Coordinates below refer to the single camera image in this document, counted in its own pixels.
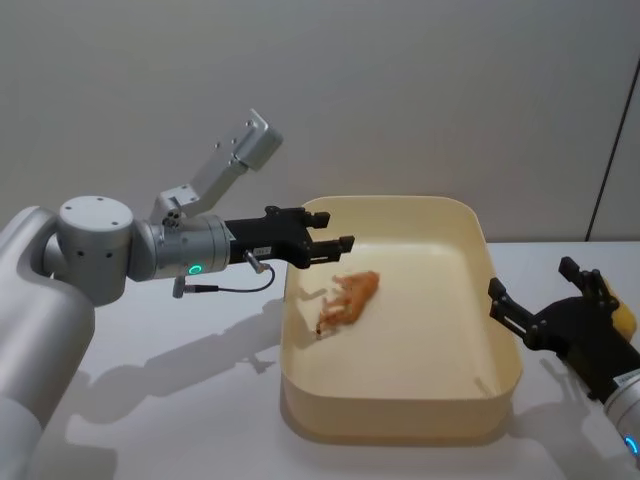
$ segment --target plastic animal figurine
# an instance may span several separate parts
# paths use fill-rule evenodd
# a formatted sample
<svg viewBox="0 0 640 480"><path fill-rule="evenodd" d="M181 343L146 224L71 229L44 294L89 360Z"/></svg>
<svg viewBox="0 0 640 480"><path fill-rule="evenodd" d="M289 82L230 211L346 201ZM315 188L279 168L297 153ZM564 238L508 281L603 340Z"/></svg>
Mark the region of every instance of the plastic animal figurine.
<svg viewBox="0 0 640 480"><path fill-rule="evenodd" d="M326 330L335 330L339 325L355 323L378 290L380 274L368 271L344 277L334 276L332 280L340 286L340 293L334 300L322 299L322 311L316 324L318 336Z"/></svg>

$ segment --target plastic tray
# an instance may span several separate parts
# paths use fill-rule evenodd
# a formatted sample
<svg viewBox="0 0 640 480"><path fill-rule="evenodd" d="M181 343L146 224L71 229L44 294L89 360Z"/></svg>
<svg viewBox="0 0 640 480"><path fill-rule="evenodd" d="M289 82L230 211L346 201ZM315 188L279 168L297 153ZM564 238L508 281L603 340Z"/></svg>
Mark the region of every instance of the plastic tray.
<svg viewBox="0 0 640 480"><path fill-rule="evenodd" d="M299 433L331 443L482 443L522 373L515 339L488 313L494 276L474 212L441 197L327 197L314 240L353 234L339 263L289 268L283 405ZM314 333L331 277L380 272L361 318Z"/></svg>

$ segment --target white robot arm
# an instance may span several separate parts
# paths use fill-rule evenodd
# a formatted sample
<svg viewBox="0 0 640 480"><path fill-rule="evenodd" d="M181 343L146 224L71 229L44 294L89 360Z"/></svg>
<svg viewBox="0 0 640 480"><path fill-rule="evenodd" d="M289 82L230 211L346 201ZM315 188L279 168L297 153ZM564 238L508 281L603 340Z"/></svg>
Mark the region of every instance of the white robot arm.
<svg viewBox="0 0 640 480"><path fill-rule="evenodd" d="M85 196L67 201L58 214L26 209L0 233L0 480L24 477L91 341L95 307L120 298L127 277L175 278L173 295L180 298L222 290L187 285L186 278L232 263L249 262L260 273L270 269L264 259L309 268L351 251L351 236L311 239L307 228L326 227L326 212L270 206L262 218L226 222L205 213L281 143L251 111L216 143L191 183L158 196L148 221L134 220L116 200Z"/></svg>

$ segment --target cable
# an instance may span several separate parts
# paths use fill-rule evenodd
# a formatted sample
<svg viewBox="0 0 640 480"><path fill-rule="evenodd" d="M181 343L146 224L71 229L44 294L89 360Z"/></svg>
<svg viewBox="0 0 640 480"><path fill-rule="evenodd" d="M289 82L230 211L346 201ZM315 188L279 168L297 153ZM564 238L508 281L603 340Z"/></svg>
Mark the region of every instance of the cable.
<svg viewBox="0 0 640 480"><path fill-rule="evenodd" d="M613 141L613 147L611 147L609 162L607 163L607 169L604 171L604 178L602 179L602 184L600 185L600 191L598 192L598 198L596 199L596 206L594 207L593 213L591 214L591 220L589 221L589 227L587 228L587 235L584 239L585 242L588 242L589 240L591 240L591 231L593 230L593 224L595 223L596 216L598 215L598 209L600 208L600 201L602 200L602 195L604 194L604 187L607 185L607 180L609 179L609 173L611 172L611 165L613 164L613 159L616 156L616 150L618 149L618 143L620 142L622 129L624 128L624 124L627 119L627 112L629 111L629 105L631 105L631 98L633 97L633 93L636 88L636 82L638 81L638 74L640 74L640 57L638 57L638 63L636 64L636 71L633 74L633 80L631 81L631 87L629 88L627 101L624 104L624 110L622 111L622 118L620 118L620 123L618 124L616 138Z"/></svg>
<svg viewBox="0 0 640 480"><path fill-rule="evenodd" d="M266 290L276 279L276 272L273 267L269 264L264 264L267 270L271 272L271 278L269 281L263 285L262 287L257 288L224 288L219 287L218 285L187 285L185 287L185 292L188 293L209 293L209 292L228 292L228 293L256 293Z"/></svg>

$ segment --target white table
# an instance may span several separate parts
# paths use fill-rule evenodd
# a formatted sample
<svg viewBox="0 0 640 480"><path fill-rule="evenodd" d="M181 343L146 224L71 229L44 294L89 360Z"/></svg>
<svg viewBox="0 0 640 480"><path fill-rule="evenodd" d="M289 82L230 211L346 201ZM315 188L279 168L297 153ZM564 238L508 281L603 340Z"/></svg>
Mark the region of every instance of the white table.
<svg viewBox="0 0 640 480"><path fill-rule="evenodd" d="M498 275L537 311L575 295L563 255L600 268L640 312L640 243L495 244ZM96 334L38 447L37 479L594 479L636 478L602 408L572 388L549 353L521 348L524 375L499 440L476 448L319 445L279 411L281 297L171 297L171 282L130 284L97 314ZM201 277L258 285L248 266ZM640 346L636 336L636 347ZM555 378L544 366L547 360Z"/></svg>

